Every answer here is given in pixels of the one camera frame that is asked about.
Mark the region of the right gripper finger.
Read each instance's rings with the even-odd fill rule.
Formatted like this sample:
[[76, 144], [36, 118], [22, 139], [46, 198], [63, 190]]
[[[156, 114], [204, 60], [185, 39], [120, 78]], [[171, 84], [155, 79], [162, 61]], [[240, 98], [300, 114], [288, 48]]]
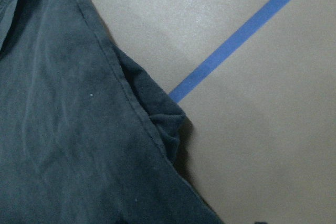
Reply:
[[256, 222], [254, 222], [254, 224], [267, 224], [267, 222], [265, 222], [265, 221], [256, 221]]

